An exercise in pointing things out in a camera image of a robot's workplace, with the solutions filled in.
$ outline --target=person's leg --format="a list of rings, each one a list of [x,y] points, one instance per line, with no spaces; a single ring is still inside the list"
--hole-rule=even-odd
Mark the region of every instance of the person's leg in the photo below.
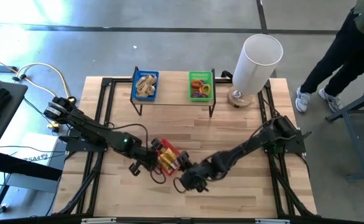
[[[323,59],[317,63],[302,84],[301,93],[315,92],[322,81],[330,77],[336,69],[356,53],[360,40],[356,39],[356,35],[352,35],[352,31],[357,29],[353,20],[355,17],[356,15],[353,15],[352,12],[348,15]]]
[[[364,73],[364,52],[357,54],[349,60],[342,68],[335,74],[329,84],[319,90],[320,97],[325,100],[333,112],[343,108],[341,100],[338,96],[349,83],[357,78],[357,76]]]
[[[364,52],[356,54],[330,79],[329,84],[324,88],[326,94],[337,96],[357,76],[364,73]]]

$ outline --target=black pants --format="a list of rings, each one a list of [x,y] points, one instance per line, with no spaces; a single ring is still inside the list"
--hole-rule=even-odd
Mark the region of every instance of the black pants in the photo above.
[[[327,53],[301,86],[302,93],[315,92],[317,86],[341,66],[325,87],[329,95],[337,96],[364,73],[364,34],[357,29],[353,20],[357,16],[353,12],[348,15]]]

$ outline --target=wooden table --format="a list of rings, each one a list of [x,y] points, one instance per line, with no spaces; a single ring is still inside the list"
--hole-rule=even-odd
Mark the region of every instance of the wooden table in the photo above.
[[[80,109],[91,117],[95,115],[101,80],[102,77],[86,78]],[[271,79],[271,86],[276,109],[295,123],[287,81]],[[131,84],[120,83],[115,88],[110,121],[117,126],[141,123],[147,127],[150,140],[166,138],[179,150],[188,151],[192,161],[199,162],[216,151],[232,149],[247,140],[262,123],[258,99],[255,98],[247,108],[233,108],[226,99],[229,87],[231,84],[217,84],[217,109],[210,119],[207,106],[147,105],[143,115],[139,116],[130,103]],[[140,127],[124,131],[141,139],[145,137]],[[62,209],[79,188],[86,155],[85,152],[77,152],[66,161],[54,212]],[[262,150],[240,159],[227,177],[208,183],[210,191],[203,193],[194,190],[180,194],[176,192],[172,178],[158,185],[142,169],[140,175],[134,177],[128,171],[132,162],[112,150],[105,153],[96,217],[276,217],[268,158]],[[305,164],[296,155],[286,155],[286,163],[292,189],[305,206],[316,213]],[[287,210],[283,191],[281,195],[284,210]],[[85,209],[89,198],[90,188],[86,194]]]

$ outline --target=plastic basket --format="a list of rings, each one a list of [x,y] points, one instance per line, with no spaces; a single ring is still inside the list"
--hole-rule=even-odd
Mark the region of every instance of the plastic basket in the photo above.
[[[165,139],[160,138],[161,140],[161,144],[165,147],[165,148],[169,148],[172,152],[174,152],[176,154],[176,156],[180,155],[180,152],[171,144],[169,143],[169,141],[166,141]],[[157,156],[159,156],[161,154],[161,151],[158,150],[157,151]],[[163,173],[165,173],[168,176],[171,176],[172,174],[174,174],[177,170],[179,170],[180,164],[177,163],[177,168],[172,170],[172,171],[168,171],[167,169],[161,167]]]
[[[208,97],[205,98],[194,98],[192,97],[192,80],[202,80],[206,84],[211,86],[211,90]],[[208,102],[213,99],[213,80],[212,80],[212,72],[190,72],[189,73],[189,98],[194,102]]]
[[[156,90],[154,90],[154,95],[147,96],[147,97],[139,97],[136,96],[136,84],[139,81],[141,77],[146,77],[148,75],[155,75],[157,77],[157,83],[154,85]],[[132,89],[132,98],[136,100],[143,100],[143,101],[155,101],[157,96],[157,90],[158,90],[158,82],[159,82],[159,72],[155,71],[137,71],[133,80],[133,89]]]

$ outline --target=person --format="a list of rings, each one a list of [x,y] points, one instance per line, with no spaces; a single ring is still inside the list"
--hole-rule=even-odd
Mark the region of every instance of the person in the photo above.
[[[343,107],[339,94],[357,76],[364,73],[364,0],[357,1],[323,59],[296,90],[295,105],[298,112],[306,112],[310,94],[339,67],[340,70],[330,79],[328,85],[318,92],[334,112]]]

